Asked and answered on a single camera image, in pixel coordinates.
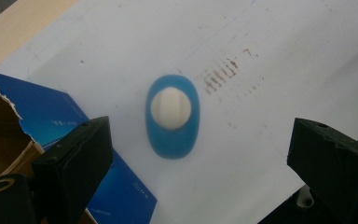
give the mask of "blue oval object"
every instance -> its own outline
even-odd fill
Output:
[[[162,90],[173,87],[182,91],[189,99],[191,113],[180,128],[168,130],[161,127],[152,117],[151,105],[154,97]],[[166,159],[180,159],[186,156],[196,143],[200,126],[200,101],[197,90],[189,79],[178,75],[167,75],[157,79],[146,98],[147,137],[156,153]]]

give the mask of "beige surface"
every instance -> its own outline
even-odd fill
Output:
[[[0,14],[0,62],[59,17],[76,0],[18,0]]]

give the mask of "open box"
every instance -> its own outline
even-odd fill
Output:
[[[86,120],[67,93],[0,75],[0,175],[32,177],[31,162]],[[155,204],[154,196],[115,152],[80,223],[148,223]]]

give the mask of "black object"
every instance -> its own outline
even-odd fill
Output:
[[[108,117],[78,125],[33,162],[35,178],[0,177],[0,223],[77,223],[113,161]]]
[[[358,141],[320,122],[296,119],[287,164],[310,186],[312,208],[296,193],[261,224],[358,223]]]

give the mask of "white ball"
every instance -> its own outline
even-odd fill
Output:
[[[168,87],[153,98],[151,113],[161,127],[175,130],[185,125],[190,118],[191,103],[182,91]]]

